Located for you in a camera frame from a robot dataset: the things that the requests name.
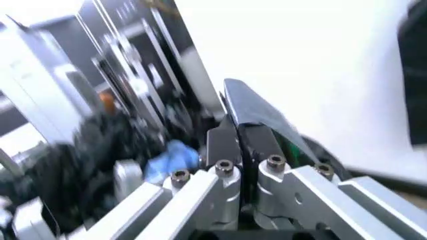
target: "black component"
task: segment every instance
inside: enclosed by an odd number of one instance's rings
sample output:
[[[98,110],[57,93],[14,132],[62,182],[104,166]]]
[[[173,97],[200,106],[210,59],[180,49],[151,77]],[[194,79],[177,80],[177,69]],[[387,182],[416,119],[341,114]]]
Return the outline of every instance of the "black component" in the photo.
[[[243,201],[252,203],[258,181],[258,165],[270,155],[279,155],[287,160],[292,155],[284,155],[273,131],[264,125],[241,125],[237,129],[243,154],[242,191]]]
[[[230,117],[226,115],[218,127],[207,131],[206,167],[213,166],[219,160],[230,160],[234,165],[242,162],[239,138]]]
[[[418,1],[398,33],[409,136],[413,145],[427,143],[427,0]]]
[[[334,240],[328,230],[196,230],[190,240]]]

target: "black metal part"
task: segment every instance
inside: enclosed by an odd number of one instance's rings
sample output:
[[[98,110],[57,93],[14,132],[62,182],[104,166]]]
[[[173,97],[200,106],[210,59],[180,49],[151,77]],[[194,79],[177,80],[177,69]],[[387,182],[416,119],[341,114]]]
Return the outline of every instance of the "black metal part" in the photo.
[[[206,167],[213,166],[222,159],[230,160],[234,165],[242,162],[236,128],[228,115],[218,127],[207,131],[206,148]]]
[[[283,114],[243,81],[226,78],[224,80],[224,92],[228,113],[238,128],[247,124],[268,126],[291,142],[313,163],[319,162],[301,135],[291,127]]]
[[[243,155],[242,195],[245,203],[255,200],[258,181],[258,165],[271,155],[285,158],[273,131],[264,125],[241,125],[238,128]]]

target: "metal plate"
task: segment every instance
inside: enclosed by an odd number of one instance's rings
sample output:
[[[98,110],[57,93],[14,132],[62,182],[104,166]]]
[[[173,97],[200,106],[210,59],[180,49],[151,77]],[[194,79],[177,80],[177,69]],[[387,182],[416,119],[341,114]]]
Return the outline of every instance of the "metal plate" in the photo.
[[[216,175],[199,170],[136,239],[187,239],[208,229],[223,211],[222,190]]]
[[[311,166],[280,174],[265,173],[271,181],[263,187],[283,204],[289,216],[305,229],[329,227],[340,239],[402,239],[363,209]]]
[[[172,198],[170,191],[145,182],[84,235],[84,239],[134,239]]]
[[[338,187],[401,237],[427,239],[427,213],[372,178],[353,178]]]

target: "bolt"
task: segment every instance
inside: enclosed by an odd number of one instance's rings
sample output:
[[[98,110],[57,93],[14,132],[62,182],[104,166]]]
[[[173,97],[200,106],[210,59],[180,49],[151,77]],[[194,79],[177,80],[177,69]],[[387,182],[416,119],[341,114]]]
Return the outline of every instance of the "bolt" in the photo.
[[[234,164],[230,160],[219,160],[215,164],[215,173],[221,178],[230,177],[233,175]]]
[[[316,163],[314,165],[314,170],[316,170],[316,172],[321,174],[323,177],[325,177],[329,181],[331,181],[332,177],[334,177],[334,169],[329,164]]]
[[[285,164],[286,164],[285,158],[280,155],[273,154],[267,158],[267,168],[276,173],[280,173],[284,171]]]
[[[190,180],[190,172],[187,169],[172,172],[170,175],[172,186],[182,188]]]

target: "green part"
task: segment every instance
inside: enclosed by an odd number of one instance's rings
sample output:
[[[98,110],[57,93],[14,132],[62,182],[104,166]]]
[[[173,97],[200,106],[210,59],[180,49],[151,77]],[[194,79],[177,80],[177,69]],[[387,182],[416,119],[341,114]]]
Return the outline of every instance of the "green part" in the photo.
[[[298,161],[298,158],[301,155],[300,149],[297,146],[295,146],[294,144],[292,144],[292,143],[289,143],[289,145],[290,145],[290,152],[292,153],[293,159],[295,159],[295,165],[297,167],[299,167],[300,166],[300,162]]]

